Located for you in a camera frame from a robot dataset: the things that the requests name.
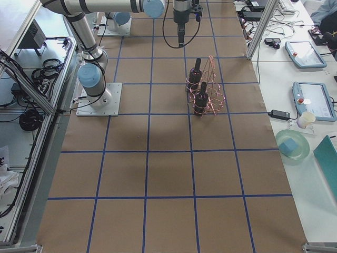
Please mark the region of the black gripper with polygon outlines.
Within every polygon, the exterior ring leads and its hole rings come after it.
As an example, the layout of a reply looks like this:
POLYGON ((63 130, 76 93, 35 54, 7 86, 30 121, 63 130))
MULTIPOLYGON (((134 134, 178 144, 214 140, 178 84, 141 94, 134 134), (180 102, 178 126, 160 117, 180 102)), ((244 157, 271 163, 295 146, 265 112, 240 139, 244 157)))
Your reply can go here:
POLYGON ((189 21, 190 1, 174 0, 173 1, 173 19, 177 24, 177 35, 179 47, 184 46, 185 24, 189 21))

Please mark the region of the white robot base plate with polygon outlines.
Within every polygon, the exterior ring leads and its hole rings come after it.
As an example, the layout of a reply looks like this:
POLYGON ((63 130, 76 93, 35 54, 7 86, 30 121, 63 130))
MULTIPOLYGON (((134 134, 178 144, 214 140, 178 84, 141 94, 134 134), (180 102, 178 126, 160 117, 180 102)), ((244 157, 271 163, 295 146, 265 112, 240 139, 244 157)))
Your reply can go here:
POLYGON ((89 97, 87 99, 87 94, 82 88, 81 96, 85 96, 84 99, 79 101, 76 110, 77 116, 118 116, 120 108, 120 100, 122 94, 122 83, 107 83, 106 90, 102 97, 95 101, 95 98, 89 97))

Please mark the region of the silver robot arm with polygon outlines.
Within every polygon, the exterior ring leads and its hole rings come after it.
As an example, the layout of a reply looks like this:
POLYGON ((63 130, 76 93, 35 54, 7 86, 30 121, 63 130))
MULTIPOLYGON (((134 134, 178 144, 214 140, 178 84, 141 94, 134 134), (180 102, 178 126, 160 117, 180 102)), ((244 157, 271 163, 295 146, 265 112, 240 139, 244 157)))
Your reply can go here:
MULTIPOLYGON (((151 18, 166 15, 170 6, 169 1, 41 1, 42 6, 48 10, 65 17, 76 42, 82 49, 82 57, 87 63, 100 63, 107 60, 104 50, 97 45, 85 17, 94 12, 144 12, 151 18)), ((185 24, 189 22, 190 15, 195 14, 198 25, 201 24, 203 8, 199 1, 173 1, 173 20, 177 24, 178 46, 169 45, 170 48, 184 48, 190 42, 185 40, 185 24)))

